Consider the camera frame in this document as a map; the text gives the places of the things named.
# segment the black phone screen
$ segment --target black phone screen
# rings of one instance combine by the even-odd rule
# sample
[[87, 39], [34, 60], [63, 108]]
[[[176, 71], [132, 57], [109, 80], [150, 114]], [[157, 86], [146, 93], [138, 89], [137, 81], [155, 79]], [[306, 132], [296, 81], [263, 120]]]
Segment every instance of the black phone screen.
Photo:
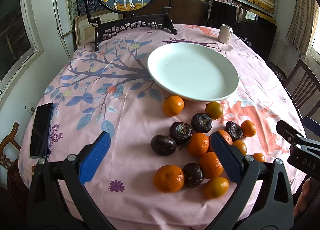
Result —
[[33, 123], [30, 158], [47, 158], [49, 156], [49, 134], [54, 103], [40, 105], [36, 109]]

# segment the purple flower print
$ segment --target purple flower print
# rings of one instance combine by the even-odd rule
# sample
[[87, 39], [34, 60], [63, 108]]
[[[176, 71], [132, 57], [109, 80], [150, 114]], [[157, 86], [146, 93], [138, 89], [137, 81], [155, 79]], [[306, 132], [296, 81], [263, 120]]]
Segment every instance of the purple flower print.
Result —
[[60, 140], [62, 137], [62, 134], [63, 133], [58, 133], [58, 130], [59, 130], [59, 126], [60, 124], [56, 124], [54, 126], [52, 126], [52, 128], [50, 129], [50, 135], [49, 135], [49, 140], [50, 140], [50, 143], [49, 143], [49, 148], [51, 147], [51, 145], [55, 142], [57, 142], [58, 140]]
[[110, 186], [109, 186], [109, 190], [110, 191], [117, 191], [117, 192], [119, 192], [119, 191], [124, 191], [124, 185], [123, 185], [123, 183], [121, 183], [121, 181], [119, 180], [119, 181], [111, 181], [111, 183], [110, 183]]

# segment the finger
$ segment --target finger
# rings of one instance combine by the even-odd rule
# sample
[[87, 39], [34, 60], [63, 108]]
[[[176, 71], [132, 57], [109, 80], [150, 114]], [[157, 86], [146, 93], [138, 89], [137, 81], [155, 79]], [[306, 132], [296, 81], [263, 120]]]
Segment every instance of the finger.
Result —
[[303, 212], [307, 207], [307, 202], [302, 194], [298, 198], [297, 207], [300, 212]]
[[297, 215], [299, 215], [299, 209], [298, 209], [297, 205], [295, 205], [295, 207], [293, 209], [293, 216], [296, 217]]
[[308, 178], [306, 182], [302, 185], [301, 190], [302, 190], [303, 196], [306, 197], [310, 191], [310, 178]]

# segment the blue gripper pad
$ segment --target blue gripper pad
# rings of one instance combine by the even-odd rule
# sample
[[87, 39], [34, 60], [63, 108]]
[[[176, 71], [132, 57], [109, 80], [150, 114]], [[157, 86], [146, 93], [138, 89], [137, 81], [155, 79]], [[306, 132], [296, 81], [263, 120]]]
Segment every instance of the blue gripper pad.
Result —
[[242, 182], [242, 167], [231, 150], [231, 148], [234, 147], [237, 149], [235, 152], [237, 152], [239, 151], [238, 148], [236, 146], [229, 145], [219, 132], [214, 132], [210, 135], [210, 144], [229, 179], [239, 185]]
[[104, 156], [106, 156], [111, 144], [110, 134], [102, 132], [94, 142], [91, 151], [84, 158], [79, 167], [79, 180], [82, 185], [90, 182], [96, 173]]

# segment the round table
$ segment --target round table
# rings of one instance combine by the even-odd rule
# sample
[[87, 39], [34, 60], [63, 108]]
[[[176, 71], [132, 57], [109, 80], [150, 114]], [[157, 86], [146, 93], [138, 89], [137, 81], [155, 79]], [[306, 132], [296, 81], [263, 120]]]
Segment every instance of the round table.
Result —
[[[173, 155], [156, 155], [150, 140], [168, 134], [176, 121], [190, 123], [192, 116], [204, 112], [206, 103], [185, 101], [176, 117], [168, 117], [162, 107], [169, 93], [159, 87], [146, 68], [148, 55], [155, 48], [189, 42], [211, 48], [225, 56], [237, 69], [238, 90], [220, 101], [223, 116], [213, 121], [213, 131], [223, 129], [227, 121], [255, 123], [257, 133], [243, 138], [248, 154], [263, 153], [267, 162], [284, 161], [292, 192], [295, 193], [305, 174], [287, 163], [289, 143], [276, 133], [276, 123], [284, 120], [305, 135], [298, 114], [274, 73], [266, 63], [237, 36], [230, 44], [217, 40], [219, 30], [194, 25], [175, 25], [177, 35], [168, 30], [136, 28], [122, 31], [99, 44], [81, 46], [44, 92], [38, 105], [54, 102], [50, 131], [51, 154], [48, 161], [64, 160], [78, 154], [102, 131], [112, 137], [111, 147], [86, 189], [110, 222], [118, 229], [130, 230], [203, 230], [219, 213], [236, 188], [220, 198], [203, 196], [203, 184], [183, 188], [176, 193], [161, 193], [153, 185], [153, 175], [163, 165], [181, 168], [198, 158], [186, 149]], [[29, 158], [32, 116], [20, 151], [20, 175], [30, 187], [37, 159]], [[240, 218], [249, 215], [259, 193], [257, 182]], [[65, 184], [61, 189], [73, 216], [80, 218]]]

